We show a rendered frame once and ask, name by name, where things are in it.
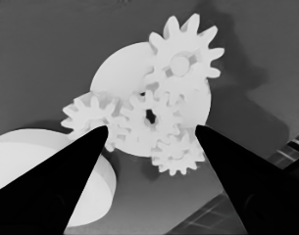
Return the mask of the large thick white disc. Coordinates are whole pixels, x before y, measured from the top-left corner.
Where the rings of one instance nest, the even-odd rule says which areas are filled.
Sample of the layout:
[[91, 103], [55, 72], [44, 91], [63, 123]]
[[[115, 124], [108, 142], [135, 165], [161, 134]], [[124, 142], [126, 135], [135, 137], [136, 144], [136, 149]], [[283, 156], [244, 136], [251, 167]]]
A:
[[[66, 134], [47, 129], [18, 129], [0, 135], [0, 190], [70, 143]], [[100, 154], [68, 226], [87, 225], [104, 217], [116, 188], [115, 172]]]

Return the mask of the white round carrier with pins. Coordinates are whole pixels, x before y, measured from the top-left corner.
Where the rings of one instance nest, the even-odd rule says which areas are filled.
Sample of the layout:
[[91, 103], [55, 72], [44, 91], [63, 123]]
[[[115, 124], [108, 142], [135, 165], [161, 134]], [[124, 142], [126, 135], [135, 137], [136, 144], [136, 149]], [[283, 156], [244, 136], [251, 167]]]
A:
[[[147, 90], [154, 93], [158, 98], [164, 93], [170, 94], [170, 102], [178, 108], [181, 123], [177, 138], [185, 132], [191, 133], [198, 123], [203, 124], [209, 115], [211, 107], [211, 91], [209, 86], [200, 90], [193, 90], [185, 94], [175, 94], [170, 92], [159, 93], [157, 82], [147, 84], [144, 77], [152, 69], [154, 53], [147, 43], [136, 43], [126, 46], [112, 54], [95, 73], [90, 90], [93, 92], [108, 92], [119, 97], [120, 110], [124, 103], [132, 94], [138, 93], [141, 96]], [[139, 143], [126, 142], [125, 139], [130, 134], [130, 130], [121, 128], [120, 124], [126, 122], [126, 118], [120, 113], [114, 114], [114, 119], [109, 127], [109, 136], [105, 148], [108, 151], [121, 149], [125, 152], [136, 149], [139, 156], [146, 156], [151, 150], [143, 148]]]

